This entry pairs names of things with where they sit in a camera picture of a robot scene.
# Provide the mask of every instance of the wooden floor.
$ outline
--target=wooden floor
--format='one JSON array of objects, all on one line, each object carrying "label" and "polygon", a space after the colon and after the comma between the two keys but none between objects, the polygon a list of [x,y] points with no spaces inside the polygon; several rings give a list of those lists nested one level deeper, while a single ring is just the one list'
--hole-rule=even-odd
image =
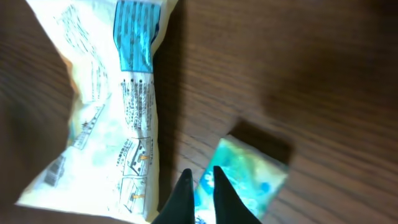
[{"label": "wooden floor", "polygon": [[[236,130],[290,146],[289,179],[264,223],[398,223],[397,16],[393,0],[180,0],[154,59],[159,206]],[[71,97],[26,3],[2,1],[0,178],[23,170],[7,177],[18,185],[0,180],[2,201],[62,150]],[[0,222],[118,221],[3,205]]]}]

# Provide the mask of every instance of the blue strip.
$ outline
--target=blue strip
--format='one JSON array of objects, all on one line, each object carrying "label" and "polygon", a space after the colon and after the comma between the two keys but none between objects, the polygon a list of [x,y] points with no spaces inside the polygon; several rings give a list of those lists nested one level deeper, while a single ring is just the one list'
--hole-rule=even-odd
[{"label": "blue strip", "polygon": [[114,17],[113,40],[122,71],[153,73],[150,46],[159,31],[160,5],[119,1]]}]

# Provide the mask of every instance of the wooden table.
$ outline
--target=wooden table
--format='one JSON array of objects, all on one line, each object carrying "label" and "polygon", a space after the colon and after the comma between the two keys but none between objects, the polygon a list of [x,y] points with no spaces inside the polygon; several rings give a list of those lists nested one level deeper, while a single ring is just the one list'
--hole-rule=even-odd
[{"label": "wooden table", "polygon": [[[267,144],[257,130],[293,152],[264,223],[398,223],[397,10],[390,0],[180,0],[154,59],[160,207],[184,168],[198,181],[219,138],[237,129]],[[0,177],[21,171],[7,178],[27,185],[63,150],[71,98],[27,4],[2,1]],[[3,199],[20,190],[6,188],[15,194]],[[4,207],[0,222],[118,221]]]}]

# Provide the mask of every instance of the plastic bag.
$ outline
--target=plastic bag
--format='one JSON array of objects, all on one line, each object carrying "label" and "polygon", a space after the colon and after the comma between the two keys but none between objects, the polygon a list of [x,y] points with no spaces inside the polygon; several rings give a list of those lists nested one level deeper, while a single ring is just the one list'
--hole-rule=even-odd
[{"label": "plastic bag", "polygon": [[157,215],[152,56],[177,0],[27,0],[76,92],[66,150],[17,205],[118,218]]}]

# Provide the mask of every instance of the blue and white packet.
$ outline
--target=blue and white packet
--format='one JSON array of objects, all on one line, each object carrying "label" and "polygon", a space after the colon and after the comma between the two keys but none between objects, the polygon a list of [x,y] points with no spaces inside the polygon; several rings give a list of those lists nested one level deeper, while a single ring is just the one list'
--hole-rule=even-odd
[{"label": "blue and white packet", "polygon": [[76,96],[66,150],[16,204],[151,222],[159,199],[152,57],[177,0],[27,2]]},{"label": "blue and white packet", "polygon": [[232,136],[221,139],[194,192],[196,224],[216,224],[214,166],[222,168],[242,203],[258,219],[287,178],[287,167],[279,161]]}]

